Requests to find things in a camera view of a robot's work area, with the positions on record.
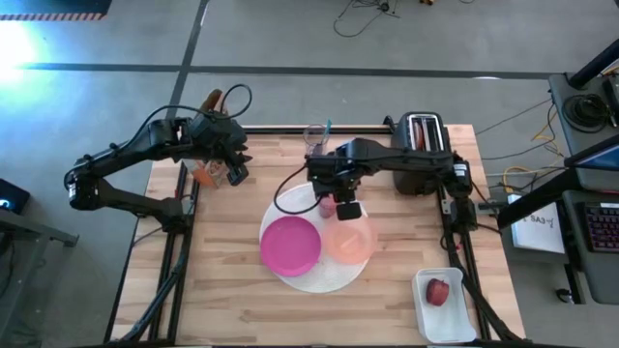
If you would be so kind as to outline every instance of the white paper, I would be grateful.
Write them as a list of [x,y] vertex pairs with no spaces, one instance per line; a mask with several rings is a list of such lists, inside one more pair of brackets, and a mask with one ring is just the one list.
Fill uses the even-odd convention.
[[[510,194],[507,200],[514,203],[519,198],[517,194]],[[555,203],[513,223],[512,237],[514,247],[565,253]]]

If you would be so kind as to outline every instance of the apple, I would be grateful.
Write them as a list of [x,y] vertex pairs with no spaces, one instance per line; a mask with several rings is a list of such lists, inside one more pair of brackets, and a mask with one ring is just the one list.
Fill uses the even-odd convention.
[[431,305],[441,306],[449,296],[449,284],[443,280],[432,278],[427,283],[426,300]]

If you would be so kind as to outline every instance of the gray floor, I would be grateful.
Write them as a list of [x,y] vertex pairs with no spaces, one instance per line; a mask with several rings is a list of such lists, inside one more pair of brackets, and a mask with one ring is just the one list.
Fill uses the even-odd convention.
[[[379,18],[362,36],[347,40],[331,28],[345,3],[213,0],[192,63],[548,73],[576,70],[619,32],[619,9],[611,0],[477,0],[469,6],[437,0],[433,7],[400,0],[401,19]],[[21,27],[37,52],[34,62],[179,65],[198,4],[114,0],[101,22]],[[343,24],[353,27],[364,15],[351,13]],[[0,22],[0,30],[7,25]],[[35,317],[32,322],[41,327],[44,347],[101,342],[136,223],[135,217],[109,209],[72,210],[62,175],[84,153],[130,137],[148,112],[169,102],[176,79],[176,72],[25,71],[0,80],[0,137],[8,144],[0,152],[0,176],[32,192],[28,217],[81,236],[74,250],[50,251],[24,306],[24,316]],[[239,119],[244,125],[326,119],[376,124],[387,114],[397,118],[405,111],[431,110],[445,123],[480,130],[549,98],[543,80],[190,73],[181,102],[197,105],[212,88],[237,82],[254,91],[251,110]],[[244,101],[239,93],[229,107]],[[549,103],[480,135],[482,156],[531,146],[548,108]],[[560,126],[554,126],[565,152]],[[484,161],[484,167],[494,174],[510,165],[537,168],[553,160],[539,150]],[[142,163],[110,181],[143,192],[148,171],[149,164]],[[488,177],[490,183],[497,180]],[[552,294],[566,282],[560,265],[524,261],[513,249],[508,257],[529,338],[616,346],[612,323],[619,308],[591,304],[590,298],[584,306],[560,304]]]

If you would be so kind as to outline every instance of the white tray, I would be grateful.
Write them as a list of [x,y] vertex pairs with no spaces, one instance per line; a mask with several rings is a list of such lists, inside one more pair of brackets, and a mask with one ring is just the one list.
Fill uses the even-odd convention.
[[[432,278],[449,284],[447,301],[436,306],[426,300],[427,284]],[[413,278],[413,299],[419,332],[432,343],[470,342],[477,333],[468,318],[462,272],[457,268],[425,269]]]

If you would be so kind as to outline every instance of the butcher block tabletop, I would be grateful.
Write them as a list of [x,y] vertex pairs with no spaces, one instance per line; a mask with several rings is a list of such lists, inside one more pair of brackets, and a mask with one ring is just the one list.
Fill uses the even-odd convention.
[[[473,127],[447,128],[453,150],[470,162],[473,181],[488,196]],[[360,136],[390,143],[390,135]],[[327,149],[353,137],[332,134]],[[253,157],[249,177],[238,187],[225,183],[199,192],[176,344],[428,343],[418,330],[411,280],[421,269],[449,267],[447,253],[439,245],[442,224],[436,196],[398,194],[390,172],[364,177],[360,194],[378,232],[376,252],[359,277],[344,288],[327,294],[304,293],[284,284],[262,264],[258,242],[260,223],[276,188],[305,161],[303,136],[250,134],[248,138],[246,153]],[[173,196],[178,173],[179,164],[172,160],[154,162],[146,195]],[[305,181],[304,171],[282,192]],[[471,198],[481,201],[476,192]],[[496,226],[491,217],[478,216],[478,221]],[[158,226],[151,217],[143,218],[135,237]],[[182,239],[177,238],[175,246]],[[500,236],[478,229],[471,239],[484,296],[509,328],[524,336]],[[164,245],[165,233],[158,232],[133,247],[112,339],[126,334],[153,300]],[[171,299],[168,296],[163,309],[163,333]],[[471,324],[479,332],[474,305],[470,298],[466,301]]]

